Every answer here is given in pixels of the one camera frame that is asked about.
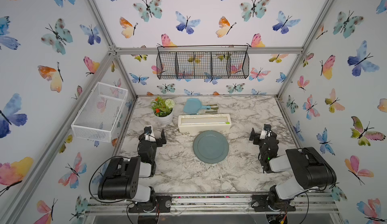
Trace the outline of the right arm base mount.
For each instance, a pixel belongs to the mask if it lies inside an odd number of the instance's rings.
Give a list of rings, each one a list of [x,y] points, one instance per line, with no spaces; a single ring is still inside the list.
[[[255,212],[295,212],[291,200],[281,200],[272,194],[252,195],[251,207]]]

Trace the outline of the cream plastic wrap dispenser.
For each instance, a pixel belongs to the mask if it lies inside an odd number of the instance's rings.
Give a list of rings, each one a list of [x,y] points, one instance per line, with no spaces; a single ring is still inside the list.
[[[229,131],[232,126],[229,114],[180,115],[178,128],[180,133],[196,134],[203,131]]]

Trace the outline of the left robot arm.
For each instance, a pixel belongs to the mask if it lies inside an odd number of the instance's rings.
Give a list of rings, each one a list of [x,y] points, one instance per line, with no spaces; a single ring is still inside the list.
[[[98,186],[98,199],[119,201],[130,200],[139,203],[153,202],[153,187],[139,183],[141,178],[153,177],[156,172],[157,148],[167,143],[165,130],[156,138],[152,126],[146,126],[139,136],[138,155],[136,157],[115,156],[109,160],[105,173]]]

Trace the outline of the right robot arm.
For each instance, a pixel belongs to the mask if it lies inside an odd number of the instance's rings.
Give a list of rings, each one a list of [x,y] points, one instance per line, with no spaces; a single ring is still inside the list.
[[[249,140],[259,147],[258,160],[265,173],[293,172],[293,177],[270,188],[268,199],[272,203],[292,200],[309,190],[325,190],[336,183],[335,171],[313,147],[287,149],[279,156],[279,140],[270,124],[265,124],[260,133],[252,129]]]

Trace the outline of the teal ceramic plate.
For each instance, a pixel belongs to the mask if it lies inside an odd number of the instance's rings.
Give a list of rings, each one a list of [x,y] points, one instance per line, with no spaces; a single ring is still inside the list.
[[[227,138],[216,131],[201,132],[193,142],[193,151],[196,157],[208,164],[223,161],[229,152]]]

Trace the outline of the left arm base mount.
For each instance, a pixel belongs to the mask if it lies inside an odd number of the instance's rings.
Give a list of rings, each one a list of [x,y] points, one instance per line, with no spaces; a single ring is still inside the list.
[[[169,213],[172,206],[170,195],[151,195],[148,202],[133,202],[129,204],[128,213]]]

